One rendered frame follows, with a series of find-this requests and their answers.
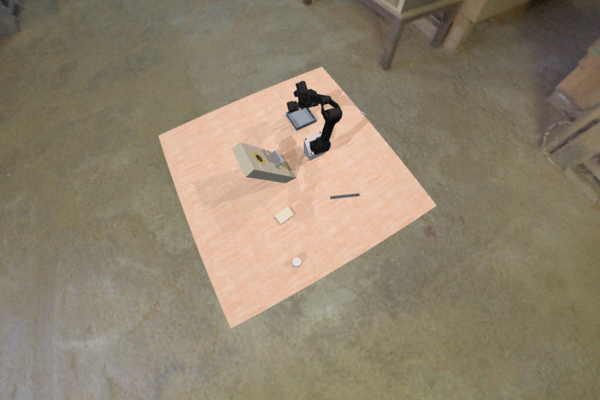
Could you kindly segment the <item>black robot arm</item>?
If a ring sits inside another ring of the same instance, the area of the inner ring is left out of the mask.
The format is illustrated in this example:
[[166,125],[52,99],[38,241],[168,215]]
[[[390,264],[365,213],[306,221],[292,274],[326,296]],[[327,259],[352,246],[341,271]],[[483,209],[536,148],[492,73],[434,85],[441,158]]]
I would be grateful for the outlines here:
[[[329,151],[331,143],[330,137],[335,127],[335,124],[342,118],[342,109],[334,102],[330,96],[317,94],[315,90],[307,89],[305,81],[296,84],[297,90],[293,92],[294,96],[300,99],[300,103],[306,108],[312,106],[311,102],[317,102],[322,106],[322,115],[325,119],[325,125],[322,130],[322,135],[315,140],[310,141],[310,149],[315,155]],[[324,105],[330,104],[333,108],[324,109]]]

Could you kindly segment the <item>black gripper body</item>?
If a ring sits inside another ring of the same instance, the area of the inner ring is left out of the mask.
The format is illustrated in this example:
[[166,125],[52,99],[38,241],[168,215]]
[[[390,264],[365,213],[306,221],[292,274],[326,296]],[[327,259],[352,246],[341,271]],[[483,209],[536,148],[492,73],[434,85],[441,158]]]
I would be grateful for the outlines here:
[[[287,102],[287,108],[290,113],[296,111],[299,108],[305,108],[305,106],[300,103],[300,99],[301,98],[299,98],[299,101],[297,103],[294,103],[293,101]],[[319,105],[319,103],[317,102],[311,102],[311,104],[313,104],[313,107]]]

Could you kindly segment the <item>beige service panel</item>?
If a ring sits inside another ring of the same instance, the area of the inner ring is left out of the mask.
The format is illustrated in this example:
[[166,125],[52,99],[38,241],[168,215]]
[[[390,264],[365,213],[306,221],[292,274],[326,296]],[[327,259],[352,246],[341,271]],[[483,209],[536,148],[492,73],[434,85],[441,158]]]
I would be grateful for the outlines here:
[[239,142],[232,148],[232,151],[246,177],[280,183],[287,183],[296,178],[281,154],[284,162],[280,165],[280,169],[276,168],[271,160],[269,156],[272,153],[271,151],[244,142]]

